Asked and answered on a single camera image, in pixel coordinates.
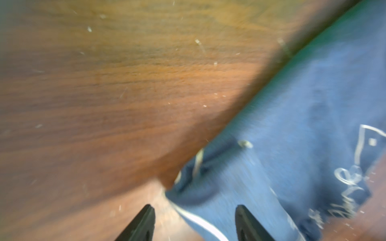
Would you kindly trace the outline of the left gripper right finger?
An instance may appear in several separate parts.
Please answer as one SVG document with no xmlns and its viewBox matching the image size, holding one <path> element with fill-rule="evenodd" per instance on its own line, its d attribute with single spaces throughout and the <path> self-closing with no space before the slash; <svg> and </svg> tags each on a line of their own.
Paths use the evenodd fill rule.
<svg viewBox="0 0 386 241">
<path fill-rule="evenodd" d="M 274 241 L 274 238 L 244 205 L 235 211 L 235 224 L 238 241 Z"/>
</svg>

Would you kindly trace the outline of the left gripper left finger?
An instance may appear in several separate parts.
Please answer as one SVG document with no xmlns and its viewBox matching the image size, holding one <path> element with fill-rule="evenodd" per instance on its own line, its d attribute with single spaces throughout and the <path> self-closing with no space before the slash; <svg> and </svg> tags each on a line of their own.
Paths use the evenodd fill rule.
<svg viewBox="0 0 386 241">
<path fill-rule="evenodd" d="M 145 205 L 115 241 L 152 241 L 155 230 L 155 209 Z"/>
</svg>

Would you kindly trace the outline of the dark blue printed pillowcase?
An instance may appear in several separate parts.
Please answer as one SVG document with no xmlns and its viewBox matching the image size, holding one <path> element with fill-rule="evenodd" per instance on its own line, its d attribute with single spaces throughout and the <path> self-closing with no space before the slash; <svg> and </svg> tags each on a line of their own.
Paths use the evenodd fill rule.
<svg viewBox="0 0 386 241">
<path fill-rule="evenodd" d="M 386 3 L 361 1 L 302 49 L 181 169 L 165 195 L 207 241 L 246 206 L 277 241 L 318 241 L 371 196 L 386 151 Z"/>
</svg>

